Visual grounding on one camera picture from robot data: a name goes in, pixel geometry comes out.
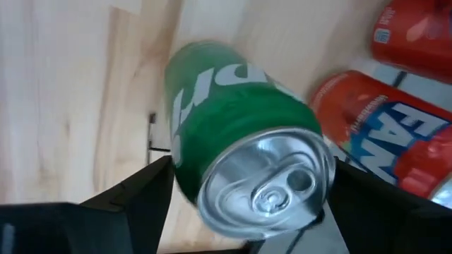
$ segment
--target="can lid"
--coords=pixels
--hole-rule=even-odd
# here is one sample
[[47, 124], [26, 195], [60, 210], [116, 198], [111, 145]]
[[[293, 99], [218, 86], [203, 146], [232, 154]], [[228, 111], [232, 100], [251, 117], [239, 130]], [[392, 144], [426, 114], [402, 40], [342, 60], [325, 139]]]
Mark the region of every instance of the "can lid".
[[206, 173], [197, 200], [203, 221], [225, 236], [263, 239], [316, 219], [335, 160], [317, 133], [275, 128], [232, 144]]
[[443, 183], [432, 193], [432, 201], [452, 209], [452, 174], [449, 174]]

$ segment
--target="red soda can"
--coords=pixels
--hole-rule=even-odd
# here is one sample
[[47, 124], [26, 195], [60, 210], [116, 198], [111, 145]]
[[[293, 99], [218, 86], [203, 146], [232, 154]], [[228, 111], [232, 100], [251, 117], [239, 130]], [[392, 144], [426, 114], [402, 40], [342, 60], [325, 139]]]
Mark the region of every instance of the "red soda can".
[[383, 63], [452, 83], [452, 0], [392, 0], [371, 50]]
[[452, 208], [452, 113], [358, 71], [326, 80], [309, 106], [354, 162]]

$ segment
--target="light wood grain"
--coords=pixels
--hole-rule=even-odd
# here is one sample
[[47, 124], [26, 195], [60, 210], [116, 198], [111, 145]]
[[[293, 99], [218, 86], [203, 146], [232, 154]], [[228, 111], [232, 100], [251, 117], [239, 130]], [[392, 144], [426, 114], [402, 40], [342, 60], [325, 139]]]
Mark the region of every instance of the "light wood grain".
[[0, 139], [8, 150], [1, 171], [9, 178], [2, 201], [89, 198], [108, 10], [77, 1], [5, 0], [0, 24]]
[[[81, 202], [170, 149], [163, 70], [188, 42], [231, 45], [306, 96], [368, 61], [387, 0], [0, 1], [0, 202]], [[152, 160], [162, 154], [153, 153]], [[237, 248], [174, 185], [159, 253]]]

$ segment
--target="green soda can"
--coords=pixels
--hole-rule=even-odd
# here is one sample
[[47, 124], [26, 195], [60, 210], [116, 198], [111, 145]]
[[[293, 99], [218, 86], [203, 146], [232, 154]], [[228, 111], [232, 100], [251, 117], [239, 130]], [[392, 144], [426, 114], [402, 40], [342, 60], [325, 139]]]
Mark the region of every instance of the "green soda can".
[[217, 42], [180, 49], [165, 69], [177, 182], [202, 220], [263, 239], [314, 221], [335, 160], [297, 96]]

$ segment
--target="can label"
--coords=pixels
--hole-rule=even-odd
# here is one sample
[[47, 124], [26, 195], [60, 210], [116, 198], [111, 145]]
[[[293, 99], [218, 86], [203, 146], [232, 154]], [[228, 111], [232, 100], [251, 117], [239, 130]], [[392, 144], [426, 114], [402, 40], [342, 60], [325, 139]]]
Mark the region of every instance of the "can label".
[[208, 166], [235, 141], [281, 126], [321, 133], [298, 96], [215, 42], [188, 44], [172, 57], [165, 101], [176, 177], [192, 203]]
[[[246, 76], [237, 76], [237, 70], [245, 68]], [[205, 100], [209, 98], [211, 85], [230, 86], [243, 85], [249, 83], [272, 83], [275, 88], [286, 95], [301, 102], [301, 99], [292, 91], [283, 87], [277, 82], [273, 82], [267, 78], [267, 75], [260, 68], [252, 66], [250, 63], [240, 64], [234, 63], [222, 67], [215, 71], [215, 68], [209, 68], [201, 72], [194, 84], [194, 91], [188, 104], [182, 108], [182, 97], [184, 96], [184, 88], [182, 88], [176, 95], [172, 105], [171, 116], [171, 136], [172, 136], [172, 157], [176, 165], [180, 165], [182, 158], [180, 155], [180, 137], [177, 135], [179, 127], [189, 117], [193, 108], [198, 107]]]
[[353, 157], [371, 171], [383, 170], [397, 179], [394, 169], [418, 141], [430, 141], [451, 122], [402, 102], [388, 102], [377, 96], [364, 108], [350, 128], [350, 141], [343, 144]]
[[452, 169], [452, 114], [356, 71], [310, 101], [324, 133], [358, 164], [427, 197]]
[[452, 0], [392, 0], [371, 48], [379, 61], [452, 83]]

